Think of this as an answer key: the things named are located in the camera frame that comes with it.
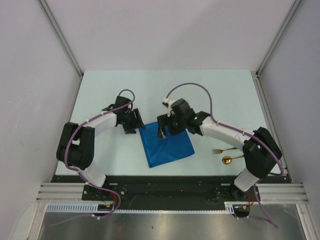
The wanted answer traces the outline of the blue cloth napkin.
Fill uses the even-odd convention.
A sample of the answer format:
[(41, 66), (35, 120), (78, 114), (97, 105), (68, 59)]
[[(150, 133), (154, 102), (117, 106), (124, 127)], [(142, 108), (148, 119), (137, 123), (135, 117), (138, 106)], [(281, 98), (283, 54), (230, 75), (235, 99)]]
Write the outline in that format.
[(164, 139), (157, 137), (157, 132), (157, 122), (149, 123), (144, 128), (139, 128), (144, 153), (150, 168), (178, 161), (195, 154), (186, 130), (177, 135), (168, 134)]

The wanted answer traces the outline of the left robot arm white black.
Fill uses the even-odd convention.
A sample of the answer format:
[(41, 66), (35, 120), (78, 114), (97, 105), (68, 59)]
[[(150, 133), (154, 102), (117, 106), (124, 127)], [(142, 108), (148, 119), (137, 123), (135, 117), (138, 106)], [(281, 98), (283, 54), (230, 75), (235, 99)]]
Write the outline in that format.
[(140, 112), (133, 108), (133, 100), (118, 95), (115, 103), (98, 115), (78, 124), (67, 122), (62, 130), (56, 151), (57, 160), (76, 172), (100, 200), (110, 196), (111, 188), (105, 184), (106, 175), (95, 164), (95, 138), (110, 128), (121, 125), (125, 134), (136, 134), (145, 125)]

